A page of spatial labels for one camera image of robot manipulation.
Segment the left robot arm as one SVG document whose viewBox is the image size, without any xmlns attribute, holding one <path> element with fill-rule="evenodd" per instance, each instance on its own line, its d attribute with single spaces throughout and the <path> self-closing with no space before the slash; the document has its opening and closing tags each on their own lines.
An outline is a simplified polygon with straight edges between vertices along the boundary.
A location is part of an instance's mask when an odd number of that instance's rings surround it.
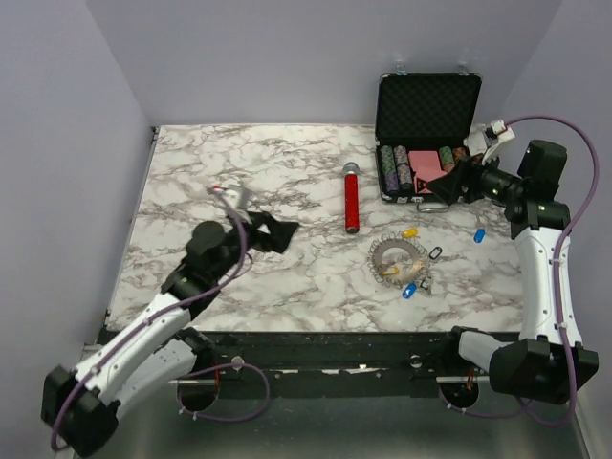
<svg viewBox="0 0 612 459">
<path fill-rule="evenodd" d="M 178 268 L 120 333 L 74 368 L 57 366 L 46 376 L 41 419 L 54 451 L 64 441 L 80 457 L 91 456 L 161 386 L 213 370 L 211 341 L 188 324 L 239 274 L 249 250 L 283 253 L 299 227 L 267 212 L 231 217 L 231 230 L 214 221 L 193 230 Z"/>
</svg>

